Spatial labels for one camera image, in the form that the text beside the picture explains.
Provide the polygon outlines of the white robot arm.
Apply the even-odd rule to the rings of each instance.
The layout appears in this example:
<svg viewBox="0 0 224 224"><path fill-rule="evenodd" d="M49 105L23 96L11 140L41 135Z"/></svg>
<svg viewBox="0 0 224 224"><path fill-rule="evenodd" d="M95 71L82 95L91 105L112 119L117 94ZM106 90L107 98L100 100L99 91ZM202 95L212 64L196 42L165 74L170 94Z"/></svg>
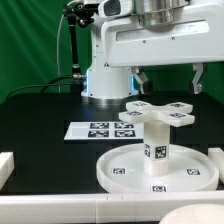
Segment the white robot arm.
<svg viewBox="0 0 224 224"><path fill-rule="evenodd" d="M118 100L146 86L144 66L189 64L199 80L207 62L224 61L224 0L85 0L95 6L92 64L83 95Z"/></svg>

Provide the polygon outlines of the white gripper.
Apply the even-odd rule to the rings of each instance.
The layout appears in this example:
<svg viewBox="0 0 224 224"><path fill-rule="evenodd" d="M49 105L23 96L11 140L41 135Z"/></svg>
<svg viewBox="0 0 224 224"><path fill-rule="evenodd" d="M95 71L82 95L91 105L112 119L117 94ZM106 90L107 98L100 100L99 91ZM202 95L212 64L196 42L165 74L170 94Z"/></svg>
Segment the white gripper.
<svg viewBox="0 0 224 224"><path fill-rule="evenodd" d="M224 0L104 0L98 13L106 62L133 67L142 94L153 82L141 66L194 63L197 95L206 62L224 61Z"/></svg>

